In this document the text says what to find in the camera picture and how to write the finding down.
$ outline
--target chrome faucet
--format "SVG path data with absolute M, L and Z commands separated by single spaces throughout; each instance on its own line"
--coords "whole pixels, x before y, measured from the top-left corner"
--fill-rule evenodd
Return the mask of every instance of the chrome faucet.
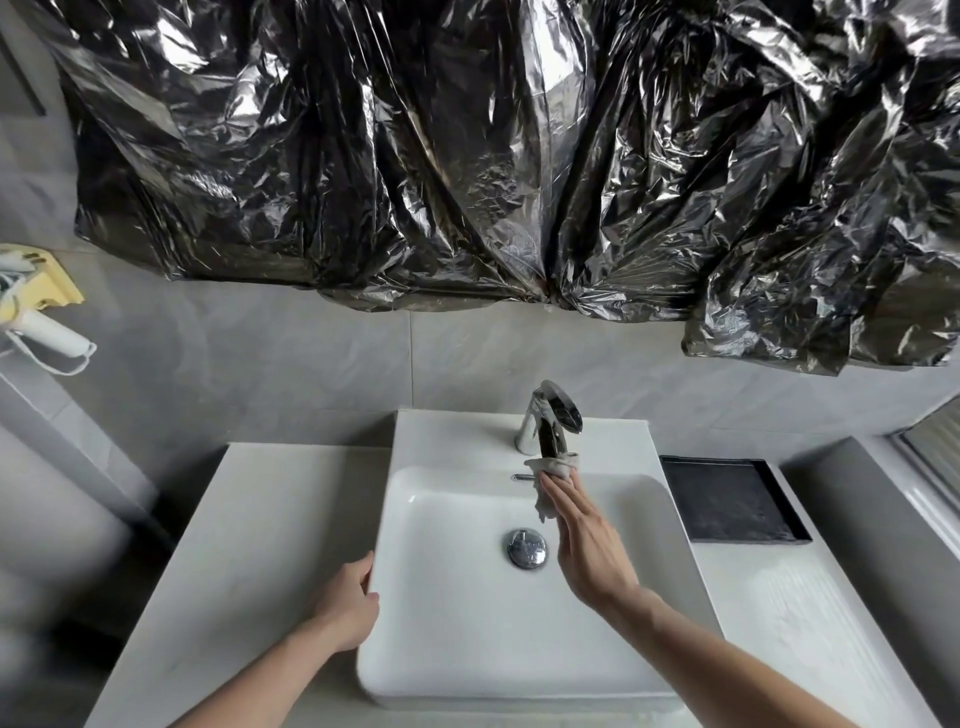
M 564 430 L 580 434 L 584 418 L 566 392 L 549 379 L 534 390 L 514 444 L 524 455 L 566 455 Z

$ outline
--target white sink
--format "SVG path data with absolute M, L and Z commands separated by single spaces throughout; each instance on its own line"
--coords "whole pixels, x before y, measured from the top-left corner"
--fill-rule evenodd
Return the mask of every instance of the white sink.
M 390 708 L 664 711 L 680 700 L 564 582 L 556 522 L 541 524 L 519 416 L 399 413 L 371 589 L 380 618 L 357 659 Z M 620 532 L 640 582 L 720 633 L 645 422 L 585 420 L 568 436 L 590 496 Z M 532 528 L 544 567 L 524 571 L 505 537 Z

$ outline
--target wrist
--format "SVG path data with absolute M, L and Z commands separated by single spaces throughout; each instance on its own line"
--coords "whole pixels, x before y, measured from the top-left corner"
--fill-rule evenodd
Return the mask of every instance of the wrist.
M 320 617 L 312 617 L 303 622 L 290 633 L 289 639 L 325 660 L 339 648 L 336 625 Z
M 627 623 L 634 628 L 653 629 L 657 612 L 663 606 L 660 595 L 635 584 L 612 595 L 597 612 L 618 632 Z

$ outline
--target window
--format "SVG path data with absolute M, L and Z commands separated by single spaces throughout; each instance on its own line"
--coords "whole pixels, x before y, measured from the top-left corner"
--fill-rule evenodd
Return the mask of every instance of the window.
M 960 397 L 949 401 L 900 436 L 951 491 L 960 497 Z

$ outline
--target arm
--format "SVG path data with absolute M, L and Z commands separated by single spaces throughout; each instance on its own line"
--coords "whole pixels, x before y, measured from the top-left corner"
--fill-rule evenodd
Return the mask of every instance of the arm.
M 344 564 L 324 586 L 312 618 L 171 728 L 278 728 L 330 656 L 359 646 L 373 630 L 379 596 L 364 593 L 372 566 L 372 552 Z
M 853 728 L 809 692 L 671 609 L 639 585 L 614 528 L 574 471 L 542 474 L 560 514 L 559 561 L 572 592 L 666 679 L 708 728 Z

